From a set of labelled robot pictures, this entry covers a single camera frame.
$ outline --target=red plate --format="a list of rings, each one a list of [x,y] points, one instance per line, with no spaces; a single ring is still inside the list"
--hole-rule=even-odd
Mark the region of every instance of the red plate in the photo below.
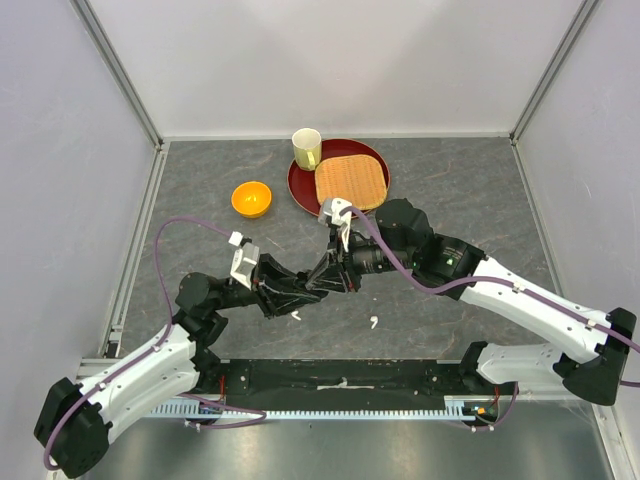
[[[346,155],[369,155],[375,158],[382,167],[384,182],[387,184],[387,190],[391,184],[391,175],[389,175],[389,167],[386,162],[373,148],[364,143],[356,142],[345,138],[334,138],[322,141],[322,160],[333,157],[344,157]],[[320,204],[316,196],[316,178],[315,172],[302,170],[294,160],[289,167],[289,175],[287,177],[289,184],[289,192],[291,196],[307,212],[318,216],[320,213]]]

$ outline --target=white panel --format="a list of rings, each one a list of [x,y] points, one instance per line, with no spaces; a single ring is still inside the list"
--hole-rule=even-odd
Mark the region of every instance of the white panel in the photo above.
[[[640,314],[640,3],[601,2],[522,139],[566,294]],[[636,341],[640,340],[640,325]],[[640,380],[638,355],[624,377]],[[616,412],[640,452],[640,391]]]
[[[506,132],[580,0],[93,0],[165,136]]]
[[[95,356],[153,157],[65,0],[0,15],[0,465],[44,478],[50,385]]]

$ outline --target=white cable clip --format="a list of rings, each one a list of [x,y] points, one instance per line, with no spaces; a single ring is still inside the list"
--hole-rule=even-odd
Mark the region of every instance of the white cable clip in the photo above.
[[[522,285],[520,282],[513,282],[513,287],[511,288],[511,291],[513,291],[513,293],[524,292],[524,285]]]
[[[351,202],[343,198],[327,198],[320,207],[318,221],[323,225],[338,227],[344,250],[349,251],[349,232],[351,231],[351,212],[341,212],[351,206]]]
[[[243,238],[244,237],[240,232],[233,232],[229,237],[229,243],[234,247],[239,247]]]

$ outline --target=cable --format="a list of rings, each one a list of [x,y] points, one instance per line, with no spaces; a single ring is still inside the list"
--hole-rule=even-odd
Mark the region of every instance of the cable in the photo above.
[[[228,430],[230,428],[240,428],[240,427],[248,427],[249,425],[255,425],[257,423],[264,421],[267,418],[267,412],[263,410],[253,410],[251,408],[232,407],[231,405],[214,402],[213,400],[208,400],[206,398],[199,397],[197,395],[192,395],[190,393],[181,393],[178,396],[182,398],[190,398],[191,400],[197,400],[200,403],[204,403],[205,405],[209,405],[211,407],[216,407],[217,409],[220,409],[220,410],[229,410],[231,412],[251,413],[253,415],[259,415],[259,418],[252,418],[250,420],[244,420],[242,422],[227,423],[223,425],[218,425],[218,424],[206,425],[199,422],[192,422],[190,420],[185,420],[185,425],[188,427],[193,427],[197,429],[205,428],[207,430]]]
[[[195,217],[191,217],[188,215],[184,215],[184,216],[178,216],[178,217],[172,217],[170,219],[168,219],[166,222],[164,222],[160,228],[158,229],[158,233],[156,234],[156,237],[153,241],[153,263],[156,269],[156,273],[158,275],[158,280],[160,281],[160,286],[162,288],[162,293],[164,295],[164,299],[167,302],[167,306],[169,308],[169,318],[167,320],[165,329],[162,333],[162,335],[160,336],[160,339],[148,350],[145,350],[144,352],[142,352],[139,356],[137,356],[136,358],[132,359],[130,362],[124,364],[123,366],[121,366],[120,368],[118,368],[116,371],[114,371],[113,373],[111,373],[110,375],[108,375],[107,377],[105,377],[100,383],[96,384],[93,386],[93,388],[89,389],[87,391],[87,393],[85,393],[82,397],[80,397],[72,406],[71,408],[69,408],[69,410],[67,410],[65,412],[65,414],[62,416],[62,418],[60,418],[60,420],[58,421],[58,423],[56,424],[56,426],[53,428],[53,431],[51,432],[51,435],[49,435],[49,439],[47,440],[47,444],[45,446],[44,449],[44,466],[47,470],[50,471],[55,471],[55,470],[59,470],[60,467],[58,467],[58,465],[54,465],[53,463],[51,463],[51,450],[53,448],[53,444],[55,443],[56,439],[58,438],[58,435],[60,435],[60,431],[62,430],[62,428],[66,425],[66,423],[69,421],[69,419],[71,418],[71,416],[76,413],[76,411],[78,411],[78,409],[82,406],[82,404],[84,404],[84,402],[86,402],[87,400],[89,400],[93,395],[95,395],[96,393],[98,393],[103,385],[108,385],[109,383],[111,383],[114,379],[116,379],[118,376],[120,376],[122,373],[124,373],[125,371],[129,370],[131,367],[133,367],[134,365],[137,365],[138,363],[140,363],[142,360],[144,360],[145,358],[147,358],[149,355],[151,355],[151,353],[153,353],[154,347],[160,347],[164,341],[167,339],[167,337],[171,334],[171,329],[173,326],[173,308],[171,305],[171,300],[169,298],[169,292],[167,291],[167,287],[165,286],[164,283],[164,277],[162,276],[162,272],[160,271],[160,258],[159,258],[159,253],[158,253],[158,243],[160,240],[160,235],[162,234],[162,232],[164,231],[164,229],[166,227],[168,227],[169,225],[171,225],[172,223],[176,223],[176,222],[190,222],[190,223],[195,223],[197,225],[201,225],[205,228],[208,228],[209,230],[213,230],[214,232],[220,233],[221,235],[224,235],[225,237],[227,237],[227,239],[229,237],[231,237],[231,233],[228,230],[224,230],[220,227],[215,226],[213,223],[207,222],[205,220],[200,220],[198,218]]]
[[[411,273],[409,273],[409,270],[406,270],[402,266],[402,263],[400,263],[400,260],[398,260],[398,258],[389,248],[389,246],[382,239],[380,232],[374,227],[374,225],[371,223],[371,221],[366,217],[364,213],[362,213],[357,208],[350,206],[342,210],[340,212],[340,215],[344,215],[346,212],[351,212],[355,214],[360,220],[362,220],[362,222],[364,223],[364,226],[367,228],[367,230],[371,234],[371,237],[376,241],[378,246],[382,249],[382,251],[385,253],[385,255],[387,256],[389,261],[393,264],[393,266],[396,267],[396,270],[398,270],[402,274],[402,276],[409,281],[411,285],[413,285],[416,289],[418,289],[423,293],[427,293],[429,295],[439,295],[441,293],[451,290],[452,288],[459,287],[460,285],[468,285],[470,283],[476,283],[476,282],[490,282],[490,283],[497,283],[499,285],[504,285],[505,287],[508,287],[508,288],[514,287],[513,282],[510,282],[509,280],[505,280],[497,277],[486,277],[486,276],[458,278],[449,283],[445,283],[444,285],[440,285],[439,287],[435,287],[435,288],[425,287],[424,285],[419,283],[415,278],[411,276]],[[547,297],[540,295],[539,293],[534,292],[532,290],[524,289],[522,290],[522,293],[533,298],[534,300],[537,300],[543,305],[546,305],[547,307],[553,308],[554,310],[557,310],[560,313],[564,313],[565,315],[573,318],[574,320],[577,320],[578,322],[584,325],[588,325],[589,327],[594,328],[599,332],[605,333],[615,338],[616,340],[619,340],[620,342],[624,343],[626,346],[635,350],[637,353],[640,353],[640,345],[635,343],[633,340],[625,337],[624,335],[616,332],[615,330],[605,327],[604,325],[600,325],[598,323],[589,324],[589,320],[583,317],[582,315],[580,315],[579,313],[576,313],[575,311],[563,305],[559,305],[555,303],[553,300],[550,300]],[[620,385],[623,385],[625,387],[640,388],[640,382],[631,382],[627,380],[621,380]]]

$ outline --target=yellow cup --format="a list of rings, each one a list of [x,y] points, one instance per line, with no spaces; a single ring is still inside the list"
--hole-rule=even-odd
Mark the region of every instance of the yellow cup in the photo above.
[[[303,170],[313,171],[322,158],[322,137],[313,128],[301,128],[291,137],[296,163]]]

